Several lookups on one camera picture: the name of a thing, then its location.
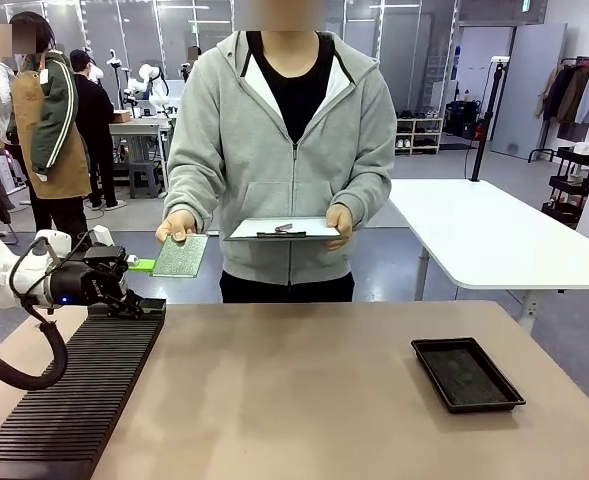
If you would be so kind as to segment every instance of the white paper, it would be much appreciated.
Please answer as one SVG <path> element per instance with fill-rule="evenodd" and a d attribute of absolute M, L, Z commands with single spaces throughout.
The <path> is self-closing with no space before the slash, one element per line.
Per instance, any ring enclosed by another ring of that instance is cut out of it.
<path fill-rule="evenodd" d="M 298 217 L 298 218 L 248 218 L 230 235 L 230 240 L 256 239 L 259 234 L 275 233 L 276 227 L 282 227 L 291 223 L 290 234 L 305 233 L 305 238 L 324 239 L 336 238 L 340 234 L 335 228 L 328 227 L 324 217 Z"/>

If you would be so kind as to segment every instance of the black shirt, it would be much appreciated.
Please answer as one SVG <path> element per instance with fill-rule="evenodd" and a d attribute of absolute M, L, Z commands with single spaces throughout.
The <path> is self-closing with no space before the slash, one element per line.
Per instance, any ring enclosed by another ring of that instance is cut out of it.
<path fill-rule="evenodd" d="M 269 64 L 263 53 L 261 32 L 247 32 L 247 43 L 281 109 L 290 138 L 298 142 L 325 99 L 334 59 L 334 41 L 327 35 L 319 35 L 316 63 L 305 75 L 294 78 L 284 77 Z"/>
<path fill-rule="evenodd" d="M 103 87 L 85 75 L 75 74 L 74 82 L 78 93 L 76 128 L 90 153 L 111 155 L 110 122 L 114 117 L 114 107 L 110 97 Z"/>

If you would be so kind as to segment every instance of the green jacket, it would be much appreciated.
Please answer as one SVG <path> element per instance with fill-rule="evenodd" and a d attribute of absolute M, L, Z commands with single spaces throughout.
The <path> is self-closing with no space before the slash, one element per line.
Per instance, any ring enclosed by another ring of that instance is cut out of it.
<path fill-rule="evenodd" d="M 38 71 L 41 54 L 26 55 L 21 71 Z M 56 50 L 45 54 L 47 83 L 41 84 L 45 100 L 41 122 L 34 128 L 31 146 L 32 170 L 47 175 L 54 166 L 67 139 L 78 109 L 78 95 L 68 59 Z M 8 138 L 18 138 L 14 111 L 8 126 Z"/>

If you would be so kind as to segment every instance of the green circuit board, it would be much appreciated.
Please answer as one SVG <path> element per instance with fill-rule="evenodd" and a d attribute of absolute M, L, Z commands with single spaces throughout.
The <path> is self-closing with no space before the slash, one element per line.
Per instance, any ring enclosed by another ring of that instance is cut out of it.
<path fill-rule="evenodd" d="M 188 235 L 184 242 L 179 243 L 168 236 L 156 259 L 152 277 L 196 277 L 207 238 L 207 235 Z"/>

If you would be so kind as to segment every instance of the hand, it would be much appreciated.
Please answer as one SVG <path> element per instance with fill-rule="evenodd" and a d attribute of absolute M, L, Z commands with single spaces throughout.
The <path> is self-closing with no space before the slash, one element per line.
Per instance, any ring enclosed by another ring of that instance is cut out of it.
<path fill-rule="evenodd" d="M 196 220 L 187 210 L 178 210 L 167 216 L 165 221 L 156 230 L 156 238 L 159 242 L 165 242 L 168 235 L 174 237 L 177 242 L 184 242 L 187 235 L 196 233 Z"/>
<path fill-rule="evenodd" d="M 330 252 L 343 247 L 352 237 L 352 212 L 345 205 L 337 203 L 327 211 L 327 226 L 334 227 L 341 234 L 340 240 L 327 242 L 325 246 Z"/>

